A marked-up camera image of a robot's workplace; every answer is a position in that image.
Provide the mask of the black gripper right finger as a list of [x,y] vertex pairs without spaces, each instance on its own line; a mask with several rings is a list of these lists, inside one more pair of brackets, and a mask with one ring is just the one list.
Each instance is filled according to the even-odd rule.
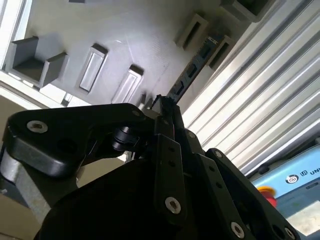
[[166,100],[200,239],[299,239],[293,226],[220,150],[202,149],[197,136],[185,128],[175,101]]

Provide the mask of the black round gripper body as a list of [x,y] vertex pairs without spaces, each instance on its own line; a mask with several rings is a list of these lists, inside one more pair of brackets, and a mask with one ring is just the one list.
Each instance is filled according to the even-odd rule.
[[223,240],[184,197],[182,166],[171,160],[127,163],[59,200],[38,240]]

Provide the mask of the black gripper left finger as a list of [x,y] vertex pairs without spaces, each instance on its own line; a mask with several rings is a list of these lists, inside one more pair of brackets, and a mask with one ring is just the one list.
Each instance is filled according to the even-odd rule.
[[6,167],[27,203],[45,202],[42,224],[61,199],[134,161],[180,164],[167,98],[146,115],[130,103],[18,112],[6,124]]

